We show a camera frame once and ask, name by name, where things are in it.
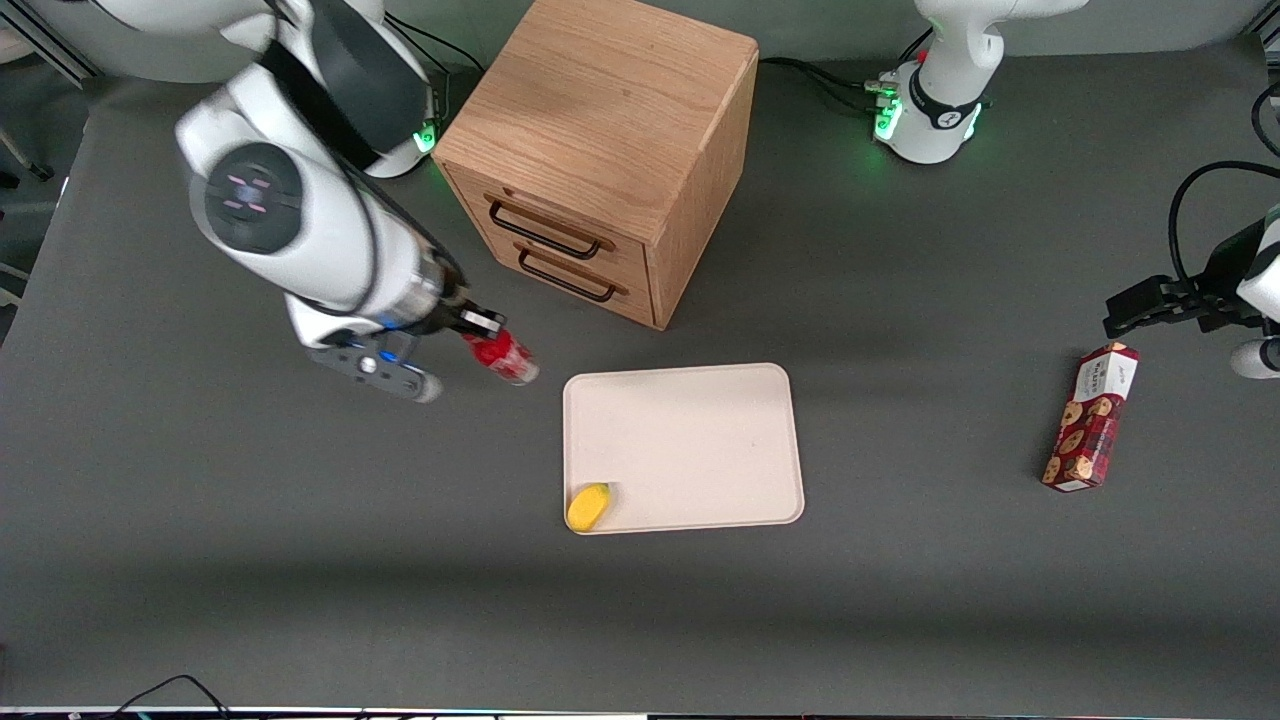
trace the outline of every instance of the red cookie box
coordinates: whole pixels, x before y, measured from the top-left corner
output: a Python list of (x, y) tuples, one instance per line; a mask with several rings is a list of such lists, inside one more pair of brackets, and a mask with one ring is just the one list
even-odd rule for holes
[(1119, 342), (1085, 355), (1062, 411), (1042, 482), (1059, 492), (1096, 488), (1107, 478), (1120, 411), (1138, 370), (1138, 351)]

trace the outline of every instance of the white tray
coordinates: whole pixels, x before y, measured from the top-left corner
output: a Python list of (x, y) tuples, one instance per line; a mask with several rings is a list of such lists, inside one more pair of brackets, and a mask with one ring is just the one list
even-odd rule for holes
[(804, 511), (791, 384), (771, 363), (577, 375), (564, 509), (609, 483), (590, 534), (781, 525)]

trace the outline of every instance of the drawer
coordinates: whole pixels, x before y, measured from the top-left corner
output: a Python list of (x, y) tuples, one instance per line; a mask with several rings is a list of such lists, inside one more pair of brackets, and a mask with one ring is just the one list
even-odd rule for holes
[(648, 288), (649, 270), (644, 246), (639, 242), (582, 229), (582, 223), (557, 217), (518, 191), (452, 165), (445, 169), (494, 254), (520, 245), (539, 258), (567, 263), (588, 277), (617, 281), (628, 288)]
[(649, 287), (645, 284), (600, 277), (527, 242), (494, 246), (493, 251), (499, 263), (517, 273), (538, 278), (593, 305), (653, 327), (653, 302), (649, 299)]

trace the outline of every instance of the yellow object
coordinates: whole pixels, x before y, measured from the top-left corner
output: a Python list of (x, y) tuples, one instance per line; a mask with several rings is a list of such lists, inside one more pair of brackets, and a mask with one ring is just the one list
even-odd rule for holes
[(564, 520), (568, 523), (568, 529), (575, 533), (589, 533), (608, 509), (608, 483), (591, 483), (573, 496), (573, 501), (568, 503), (568, 512), (564, 514)]

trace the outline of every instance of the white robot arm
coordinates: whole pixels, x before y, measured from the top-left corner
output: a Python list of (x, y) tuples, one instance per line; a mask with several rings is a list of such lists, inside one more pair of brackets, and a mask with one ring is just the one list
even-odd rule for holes
[(973, 136), (979, 102), (1005, 58), (996, 23), (1047, 18), (1089, 0), (915, 0), (934, 38), (922, 64), (906, 59), (872, 87), (884, 94), (874, 138), (920, 164), (942, 163)]
[(178, 17), (168, 0), (95, 1), (134, 27), (219, 27), (265, 45), (177, 138), (197, 227), (285, 292), (314, 360), (425, 402), (440, 383), (406, 360), (420, 336), (449, 329), (508, 380), (532, 379), (506, 318), (468, 299), (457, 263), (366, 177), (401, 158), (430, 101), (421, 67), (379, 23), (380, 0), (273, 0), (275, 14), (261, 0), (202, 1)]
[(1140, 327), (1187, 320), (1206, 333), (1228, 325), (1261, 329), (1261, 338), (1231, 354), (1231, 369), (1249, 379), (1280, 379), (1280, 205), (1220, 242), (1202, 273), (1185, 282), (1152, 275), (1110, 297), (1107, 311), (1103, 327), (1112, 340)]
[[(108, 15), (115, 18), (124, 26), (140, 32), (156, 35), (197, 35), (201, 32), (218, 32), (223, 37), (262, 53), (275, 38), (275, 15), (271, 6), (278, 5), (282, 12), (300, 18), (314, 15), (312, 3), (306, 0), (198, 0), (174, 3), (173, 0), (64, 0), (88, 1), (96, 5)], [(408, 173), (422, 158), (430, 152), (438, 135), (435, 118), (435, 99), (430, 92), (430, 82), (426, 73), (413, 54), (404, 44), (385, 26), (385, 6), (383, 0), (342, 0), (340, 5), (360, 14), (374, 28), (383, 41), (403, 60), (426, 87), (426, 104), (422, 109), (420, 124), (404, 137), (397, 138), (393, 147), (379, 149), (379, 158), (365, 168), (375, 178), (390, 178)], [(315, 67), (315, 54), (310, 50), (307, 33), (298, 33), (291, 24), (284, 24), (279, 38), (305, 63), (310, 58), (312, 61), (308, 69), (325, 81), (320, 69)]]

